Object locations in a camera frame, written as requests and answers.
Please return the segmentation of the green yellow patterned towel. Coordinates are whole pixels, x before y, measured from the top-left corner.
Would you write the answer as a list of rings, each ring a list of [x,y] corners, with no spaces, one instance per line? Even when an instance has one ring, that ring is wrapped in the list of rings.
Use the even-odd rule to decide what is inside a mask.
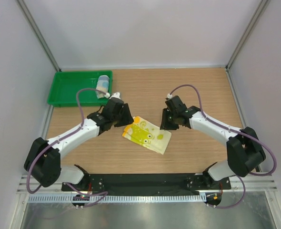
[[[122,137],[159,154],[164,154],[171,139],[171,132],[135,116],[134,122],[124,128]]]

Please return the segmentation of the polka dot striped towel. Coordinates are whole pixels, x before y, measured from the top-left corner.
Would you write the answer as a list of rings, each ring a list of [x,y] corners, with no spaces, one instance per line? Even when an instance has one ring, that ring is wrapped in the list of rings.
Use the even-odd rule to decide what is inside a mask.
[[[110,78],[107,75],[101,75],[98,77],[96,85],[96,96],[98,99],[105,97],[105,94],[109,92]]]

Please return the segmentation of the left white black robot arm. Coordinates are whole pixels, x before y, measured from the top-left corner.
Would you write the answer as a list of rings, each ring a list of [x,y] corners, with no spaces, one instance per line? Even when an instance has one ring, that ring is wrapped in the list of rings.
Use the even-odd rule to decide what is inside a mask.
[[[82,118],[82,122],[57,137],[45,140],[35,139],[30,148],[24,169],[28,172],[27,190],[30,178],[38,181],[40,187],[49,187],[61,182],[79,191],[90,184],[90,174],[79,165],[62,166],[61,160],[84,142],[98,137],[111,127],[122,127],[133,123],[129,105],[121,99],[112,97],[102,110]]]

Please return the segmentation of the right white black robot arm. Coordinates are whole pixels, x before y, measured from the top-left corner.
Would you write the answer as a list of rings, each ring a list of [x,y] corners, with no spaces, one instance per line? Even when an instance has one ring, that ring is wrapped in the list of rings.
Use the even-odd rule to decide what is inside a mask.
[[[227,158],[210,165],[202,173],[206,188],[213,189],[222,179],[234,175],[245,177],[266,159],[252,128],[239,129],[226,125],[196,106],[187,107],[177,95],[168,94],[165,104],[167,107],[162,111],[161,130],[177,130],[184,126],[198,130],[226,147]]]

